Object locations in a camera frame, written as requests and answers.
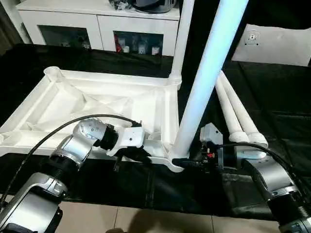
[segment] tile floor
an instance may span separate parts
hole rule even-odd
[[[277,223],[63,202],[57,233],[278,233]],[[118,230],[109,233],[120,233]]]

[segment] robotic arm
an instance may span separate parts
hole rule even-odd
[[[226,165],[244,169],[251,175],[267,202],[282,233],[311,233],[311,212],[288,171],[272,156],[256,150],[250,143],[223,144],[223,136],[213,124],[201,129],[202,150],[196,160],[173,159],[176,166],[196,167],[205,172],[221,172]],[[235,156],[224,157],[224,147],[234,147]]]
[[[34,173],[0,213],[0,232],[53,233],[61,218],[59,203],[67,195],[92,147],[101,147],[107,155],[123,155],[133,160],[150,162],[143,149],[144,130],[114,127],[97,119],[81,120],[51,154],[41,171]]]
[[[224,167],[223,148],[219,146],[222,144],[221,133],[210,124],[201,130],[200,138],[205,149],[199,160],[173,159],[173,163],[204,170],[217,164],[221,170]],[[90,155],[92,147],[103,148],[107,155],[116,156],[117,161],[126,156],[150,163],[150,155],[143,149],[143,140],[142,127],[115,130],[113,126],[94,118],[81,120],[73,134],[66,137],[51,154],[41,171],[29,178],[0,213],[0,232],[55,232],[63,214],[58,205],[66,197],[69,184]],[[280,231],[311,233],[311,215],[287,171],[271,156],[265,156],[265,153],[260,153],[257,159],[243,158],[239,155],[239,147],[236,148],[237,166],[252,175],[279,222]]]

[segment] black tablecloth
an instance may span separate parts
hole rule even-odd
[[[0,124],[5,122],[40,81],[43,69],[48,66],[167,78],[171,65],[171,57],[18,45],[0,58],[3,81]],[[183,83],[178,92],[180,119],[197,66],[197,59],[185,59]],[[311,69],[227,61],[223,70],[254,123],[266,136],[269,148],[280,153],[296,168],[308,172],[311,165]],[[228,138],[215,92],[200,126],[209,122],[213,122]],[[197,135],[191,146],[191,155],[198,148]],[[3,192],[23,158],[22,154],[7,154],[0,158],[0,192]],[[11,194],[16,193],[29,176],[38,170],[44,159],[46,157],[39,155],[31,158],[14,183]],[[112,161],[87,160],[67,200],[272,219],[270,210],[251,178],[243,171],[215,177],[192,170],[172,173],[160,165],[146,168],[142,164],[124,162],[118,173],[113,172],[112,167]]]

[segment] white vertical pole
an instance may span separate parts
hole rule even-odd
[[[229,140],[231,142],[249,142],[245,132],[239,123],[237,116],[235,115],[234,109],[230,103],[230,100],[225,92],[221,78],[219,77],[216,82],[216,92],[222,108],[225,122],[229,130]]]
[[[247,134],[249,141],[254,143],[261,143],[268,147],[268,142],[266,138],[258,131],[256,125],[254,124],[252,118],[249,116],[247,110],[242,104],[240,98],[235,93],[233,87],[229,83],[225,74],[221,71],[219,75],[219,79],[221,80],[225,92],[231,102],[231,105],[234,109],[234,112],[239,119],[239,122],[243,128],[243,131]]]
[[[220,0],[170,159],[186,158],[248,0]]]
[[[168,78],[168,84],[181,84],[181,70],[185,57],[193,5],[194,0],[184,0],[181,18],[179,21],[172,71]]]

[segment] cabinet door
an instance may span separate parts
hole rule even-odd
[[[178,21],[98,16],[104,50],[174,56]]]
[[[103,50],[96,15],[19,11],[34,44]]]

